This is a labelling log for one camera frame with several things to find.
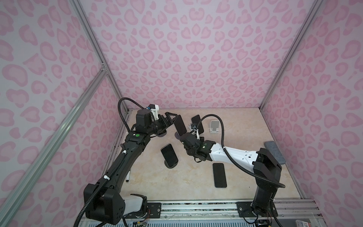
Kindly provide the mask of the silver folding phone stand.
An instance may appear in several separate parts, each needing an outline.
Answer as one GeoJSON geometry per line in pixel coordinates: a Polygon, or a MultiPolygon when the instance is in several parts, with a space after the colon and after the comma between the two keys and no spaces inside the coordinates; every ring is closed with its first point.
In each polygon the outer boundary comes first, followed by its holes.
{"type": "Polygon", "coordinates": [[[219,120],[211,120],[209,124],[209,132],[212,134],[219,133],[220,121],[219,120]]]}

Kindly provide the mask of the purple edged black phone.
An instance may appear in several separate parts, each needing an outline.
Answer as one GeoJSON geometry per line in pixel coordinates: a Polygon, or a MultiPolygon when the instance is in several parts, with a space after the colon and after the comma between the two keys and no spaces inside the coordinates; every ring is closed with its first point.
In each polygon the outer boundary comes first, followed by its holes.
{"type": "Polygon", "coordinates": [[[216,188],[227,188],[226,173],[223,163],[213,163],[213,177],[216,188]]]}

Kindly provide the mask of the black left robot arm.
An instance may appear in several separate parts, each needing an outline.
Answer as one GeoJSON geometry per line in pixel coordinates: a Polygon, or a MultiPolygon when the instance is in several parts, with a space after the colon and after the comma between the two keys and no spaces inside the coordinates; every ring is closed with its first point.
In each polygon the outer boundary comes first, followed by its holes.
{"type": "Polygon", "coordinates": [[[118,224],[130,213],[143,215],[147,211],[147,197],[132,194],[123,198],[120,195],[127,174],[137,158],[145,150],[152,135],[162,135],[174,124],[177,114],[166,112],[153,115],[146,108],[138,110],[136,123],[121,144],[121,153],[97,183],[88,184],[84,189],[84,207],[77,219],[83,216],[103,224],[118,224]]]}

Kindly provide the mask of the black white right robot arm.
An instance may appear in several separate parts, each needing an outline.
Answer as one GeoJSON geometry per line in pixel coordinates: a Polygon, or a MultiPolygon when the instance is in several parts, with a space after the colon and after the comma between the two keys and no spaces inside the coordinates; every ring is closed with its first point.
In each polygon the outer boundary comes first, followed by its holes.
{"type": "Polygon", "coordinates": [[[199,161],[231,163],[254,177],[257,189],[250,207],[255,216],[266,215],[278,189],[285,188],[280,183],[282,166],[265,148],[258,151],[240,150],[215,141],[201,141],[189,132],[180,137],[180,142],[187,154],[199,161]]]}

